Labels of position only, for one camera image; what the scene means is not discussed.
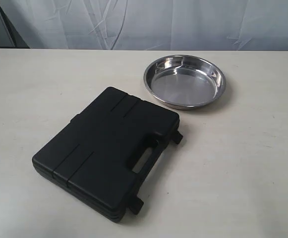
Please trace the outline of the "white backdrop curtain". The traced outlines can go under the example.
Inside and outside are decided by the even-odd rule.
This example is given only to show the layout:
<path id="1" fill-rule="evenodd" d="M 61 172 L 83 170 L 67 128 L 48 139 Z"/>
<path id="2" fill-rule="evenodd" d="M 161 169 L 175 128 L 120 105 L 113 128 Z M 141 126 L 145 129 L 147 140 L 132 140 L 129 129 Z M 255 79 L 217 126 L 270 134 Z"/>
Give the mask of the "white backdrop curtain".
<path id="1" fill-rule="evenodd" d="M 288 51 L 288 0 L 0 0 L 33 49 Z"/>

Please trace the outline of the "black plastic tool case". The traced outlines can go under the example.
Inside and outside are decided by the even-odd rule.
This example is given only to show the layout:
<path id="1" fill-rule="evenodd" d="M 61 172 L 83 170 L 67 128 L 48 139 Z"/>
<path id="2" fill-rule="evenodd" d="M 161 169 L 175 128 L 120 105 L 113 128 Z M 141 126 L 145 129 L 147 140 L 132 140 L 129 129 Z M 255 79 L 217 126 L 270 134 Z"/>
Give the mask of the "black plastic tool case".
<path id="1" fill-rule="evenodd" d="M 32 158 L 34 169 L 109 220 L 138 214 L 145 178 L 170 142 L 179 115 L 106 88 Z"/>

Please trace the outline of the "round stainless steel tray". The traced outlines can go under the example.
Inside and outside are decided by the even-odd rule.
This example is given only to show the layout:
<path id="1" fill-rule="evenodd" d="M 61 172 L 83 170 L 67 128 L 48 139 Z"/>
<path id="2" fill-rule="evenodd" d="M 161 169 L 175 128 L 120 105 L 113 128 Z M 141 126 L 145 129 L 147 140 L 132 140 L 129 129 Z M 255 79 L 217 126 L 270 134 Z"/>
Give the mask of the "round stainless steel tray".
<path id="1" fill-rule="evenodd" d="M 191 55 L 170 55 L 144 71 L 147 91 L 162 104 L 193 110 L 217 101 L 226 90 L 224 73 L 212 62 Z"/>

